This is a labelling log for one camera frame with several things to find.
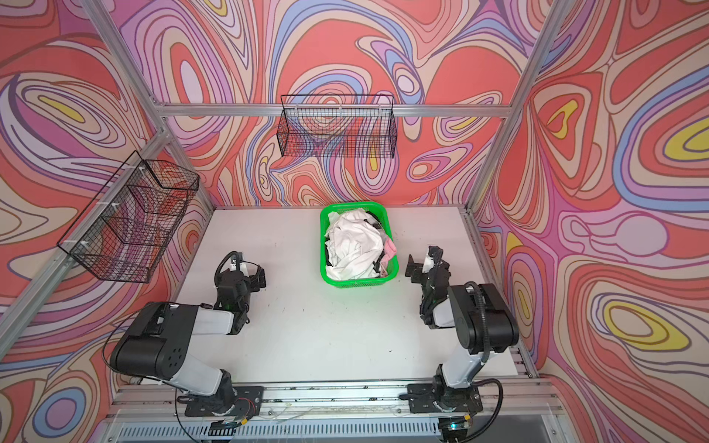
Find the green plastic laundry basket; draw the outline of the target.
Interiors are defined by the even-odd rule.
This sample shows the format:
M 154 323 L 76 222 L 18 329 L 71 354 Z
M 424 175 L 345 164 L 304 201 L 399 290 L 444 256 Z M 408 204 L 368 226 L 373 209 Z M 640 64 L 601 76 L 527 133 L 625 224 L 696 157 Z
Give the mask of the green plastic laundry basket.
M 365 201 L 333 204 L 319 214 L 321 277 L 336 288 L 392 281 L 400 269 L 387 210 Z

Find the white t shirt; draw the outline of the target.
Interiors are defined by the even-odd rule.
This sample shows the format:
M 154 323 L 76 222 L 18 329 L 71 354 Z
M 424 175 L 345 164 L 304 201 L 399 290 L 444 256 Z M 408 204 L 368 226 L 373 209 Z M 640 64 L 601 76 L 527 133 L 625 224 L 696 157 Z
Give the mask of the white t shirt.
M 381 223 L 362 208 L 329 212 L 325 231 L 325 271 L 334 282 L 383 278 L 381 263 L 385 234 Z

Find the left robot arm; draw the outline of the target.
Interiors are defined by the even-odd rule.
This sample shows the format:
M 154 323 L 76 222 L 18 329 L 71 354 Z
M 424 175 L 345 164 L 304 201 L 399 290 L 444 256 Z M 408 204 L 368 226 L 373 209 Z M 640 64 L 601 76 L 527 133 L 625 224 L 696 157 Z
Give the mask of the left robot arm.
M 231 374 L 202 362 L 189 347 L 195 336 L 240 334 L 250 322 L 251 295 L 267 286 L 266 271 L 232 251 L 220 261 L 213 286 L 216 301 L 211 305 L 144 306 L 112 350 L 110 369 L 172 387 L 177 400 L 196 413 L 230 415 L 240 402 Z

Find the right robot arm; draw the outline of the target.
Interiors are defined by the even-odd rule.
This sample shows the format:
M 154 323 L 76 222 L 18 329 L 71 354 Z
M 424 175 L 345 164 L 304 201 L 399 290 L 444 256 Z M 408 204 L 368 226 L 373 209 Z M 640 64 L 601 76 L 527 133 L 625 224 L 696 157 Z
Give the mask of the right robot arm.
M 517 345 L 519 327 L 494 284 L 453 285 L 443 249 L 408 258 L 405 276 L 421 286 L 419 317 L 432 330 L 454 330 L 459 346 L 428 383 L 410 384 L 401 398 L 411 413 L 469 413 L 483 410 L 476 377 L 492 359 Z

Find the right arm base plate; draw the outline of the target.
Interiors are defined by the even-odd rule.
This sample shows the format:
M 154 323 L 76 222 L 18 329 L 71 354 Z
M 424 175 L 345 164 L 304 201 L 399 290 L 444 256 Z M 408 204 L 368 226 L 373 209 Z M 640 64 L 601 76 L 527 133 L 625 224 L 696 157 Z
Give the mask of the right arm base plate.
M 411 413 L 467 413 L 477 415 L 484 409 L 477 388 L 453 389 L 433 383 L 409 384 L 401 401 L 408 402 Z

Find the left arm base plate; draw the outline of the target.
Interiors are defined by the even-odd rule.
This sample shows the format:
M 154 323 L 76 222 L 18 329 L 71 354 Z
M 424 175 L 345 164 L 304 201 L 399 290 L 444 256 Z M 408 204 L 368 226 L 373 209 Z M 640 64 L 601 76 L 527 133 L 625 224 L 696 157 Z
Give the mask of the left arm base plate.
M 177 396 L 177 402 L 185 406 L 187 417 L 249 418 L 260 414 L 264 391 L 263 386 L 234 386 L 232 394 L 209 397 L 184 394 Z

